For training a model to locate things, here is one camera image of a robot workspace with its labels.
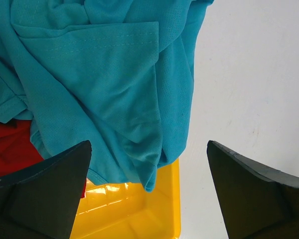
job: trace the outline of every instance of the white table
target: white table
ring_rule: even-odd
[[[196,47],[181,239],[227,239],[208,140],[299,176],[299,0],[215,0]]]

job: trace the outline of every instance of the teal shirt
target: teal shirt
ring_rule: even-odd
[[[0,0],[0,122],[32,120],[44,158],[89,140],[93,183],[152,191],[186,146],[211,3]]]

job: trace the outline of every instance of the red cloth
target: red cloth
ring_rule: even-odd
[[[30,142],[30,126],[30,120],[0,123],[0,177],[43,160]],[[81,197],[85,197],[85,186]]]

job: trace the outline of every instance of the plastic bin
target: plastic bin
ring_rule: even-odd
[[[88,181],[71,239],[177,239],[180,235],[179,163],[158,170],[156,187],[95,186]]]

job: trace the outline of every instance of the clothing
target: clothing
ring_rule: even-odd
[[[30,120],[0,123],[0,177],[43,161],[30,142]],[[81,198],[85,197],[84,185]]]
[[[94,184],[152,191],[157,168],[186,146],[195,42],[211,3],[1,0],[0,121],[32,120],[44,158],[89,140]]]

